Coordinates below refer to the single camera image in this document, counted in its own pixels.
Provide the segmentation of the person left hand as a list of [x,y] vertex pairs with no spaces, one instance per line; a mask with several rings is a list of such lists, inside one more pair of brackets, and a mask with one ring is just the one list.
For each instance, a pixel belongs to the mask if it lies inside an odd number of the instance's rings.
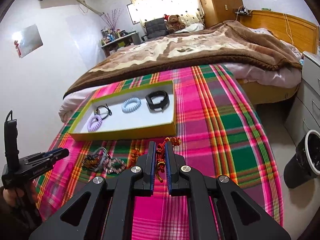
[[[38,196],[36,192],[35,185],[33,181],[28,183],[28,188],[31,192],[31,196],[34,202],[38,202]],[[18,198],[22,198],[24,196],[24,191],[22,189],[4,189],[2,192],[2,196],[5,202],[9,206],[15,206]]]

